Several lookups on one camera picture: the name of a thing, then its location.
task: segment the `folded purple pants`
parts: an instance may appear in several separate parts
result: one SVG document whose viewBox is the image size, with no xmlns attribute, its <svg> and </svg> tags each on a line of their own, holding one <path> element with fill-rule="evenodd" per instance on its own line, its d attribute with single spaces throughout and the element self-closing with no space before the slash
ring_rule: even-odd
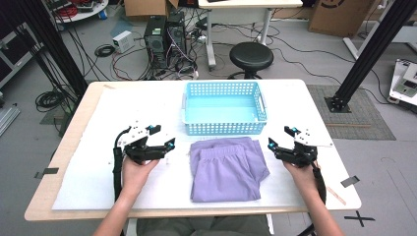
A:
<svg viewBox="0 0 417 236">
<path fill-rule="evenodd" d="M 269 171 L 258 141 L 227 138 L 191 145 L 195 203 L 242 202 L 261 198 L 259 187 Z"/>
</svg>

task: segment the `white desk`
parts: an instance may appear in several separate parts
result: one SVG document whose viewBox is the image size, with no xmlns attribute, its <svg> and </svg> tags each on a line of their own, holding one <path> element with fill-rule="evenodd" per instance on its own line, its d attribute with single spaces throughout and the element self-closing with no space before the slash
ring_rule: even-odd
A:
<svg viewBox="0 0 417 236">
<path fill-rule="evenodd" d="M 261 183 L 262 198 L 242 203 L 195 204 L 190 201 L 193 181 L 189 164 L 190 143 L 213 137 L 186 135 L 181 121 L 186 83 L 100 82 L 89 85 L 49 165 L 59 167 L 59 171 L 43 177 L 25 214 L 26 220 L 105 217 L 114 197 L 111 172 L 114 140 L 133 118 L 162 126 L 160 139 L 152 136 L 149 145 L 160 145 L 160 142 L 175 137 L 176 148 L 152 171 L 129 217 L 307 211 L 290 174 L 267 147 L 268 137 L 281 147 L 293 147 L 292 138 L 283 132 L 284 126 L 309 128 L 310 133 L 317 136 L 317 142 L 332 144 L 305 84 L 300 80 L 259 81 L 268 105 L 268 123 L 260 135 L 251 138 L 260 140 L 270 171 L 269 177 Z M 318 152 L 327 186 L 346 202 L 344 205 L 328 193 L 328 208 L 359 208 L 361 201 L 354 186 L 344 188 L 340 184 L 349 175 L 336 147 L 318 147 Z"/>
<path fill-rule="evenodd" d="M 91 12 L 78 12 L 77 15 L 75 15 L 74 17 L 70 18 L 64 18 L 62 19 L 55 19 L 55 21 L 57 23 L 70 23 L 70 22 L 76 22 L 76 21 L 80 21 L 83 20 L 85 18 L 89 18 L 92 17 L 94 15 L 98 16 L 98 13 L 101 11 L 104 11 L 105 8 L 108 5 L 108 0 L 103 0 L 101 3 L 97 2 L 95 3 L 95 5 L 92 7 L 92 11 Z"/>
<path fill-rule="evenodd" d="M 208 35 L 206 39 L 208 68 L 212 70 L 215 67 L 211 24 L 222 23 L 227 25 L 264 22 L 260 43 L 265 45 L 272 9 L 295 8 L 302 5 L 301 0 L 227 0 L 213 3 L 207 0 L 199 0 L 200 8 L 208 10 Z"/>
<path fill-rule="evenodd" d="M 343 42 L 349 49 L 352 56 L 355 60 L 358 60 L 359 56 L 362 54 L 363 50 L 365 50 L 366 45 L 368 45 L 369 40 L 374 35 L 377 28 L 380 26 L 380 22 L 384 19 L 387 12 L 389 11 L 390 7 L 392 6 L 393 1 L 387 1 L 386 9 L 384 10 L 383 14 L 380 18 L 375 22 L 374 26 L 372 27 L 371 31 L 368 33 L 368 36 L 365 38 L 364 42 L 361 44 L 359 49 L 353 44 L 352 40 L 349 37 L 344 37 Z M 392 42 L 402 42 L 407 43 L 411 48 L 417 51 L 417 27 L 415 26 L 404 26 L 392 40 Z"/>
</svg>

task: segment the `plastic basket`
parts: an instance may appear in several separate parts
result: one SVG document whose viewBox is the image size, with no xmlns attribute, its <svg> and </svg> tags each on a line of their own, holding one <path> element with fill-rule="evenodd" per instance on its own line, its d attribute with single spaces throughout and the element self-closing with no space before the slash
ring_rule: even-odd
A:
<svg viewBox="0 0 417 236">
<path fill-rule="evenodd" d="M 267 124 L 256 82 L 187 83 L 182 112 L 190 136 L 258 135 Z"/>
</svg>

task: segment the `human hand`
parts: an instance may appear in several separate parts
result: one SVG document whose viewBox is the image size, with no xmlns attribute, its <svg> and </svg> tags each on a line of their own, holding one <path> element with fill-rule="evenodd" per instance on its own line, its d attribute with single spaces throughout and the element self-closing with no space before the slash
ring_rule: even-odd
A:
<svg viewBox="0 0 417 236">
<path fill-rule="evenodd" d="M 142 165 L 136 163 L 128 156 L 123 161 L 123 189 L 121 195 L 135 201 L 142 187 L 147 182 L 150 172 L 156 167 L 159 160 L 152 160 Z"/>
<path fill-rule="evenodd" d="M 313 166 L 308 165 L 302 168 L 291 165 L 291 163 L 282 161 L 285 168 L 291 173 L 295 185 L 302 195 L 318 194 L 316 179 L 313 174 Z"/>
</svg>

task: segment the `black stool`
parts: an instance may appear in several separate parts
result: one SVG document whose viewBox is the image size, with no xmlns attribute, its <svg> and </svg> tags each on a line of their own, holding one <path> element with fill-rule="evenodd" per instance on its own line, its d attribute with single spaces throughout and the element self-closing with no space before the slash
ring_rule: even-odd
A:
<svg viewBox="0 0 417 236">
<path fill-rule="evenodd" d="M 230 50 L 229 56 L 233 64 L 243 72 L 234 73 L 227 80 L 235 80 L 235 76 L 243 74 L 245 79 L 261 79 L 257 72 L 269 67 L 273 61 L 272 51 L 258 42 L 238 43 Z"/>
</svg>

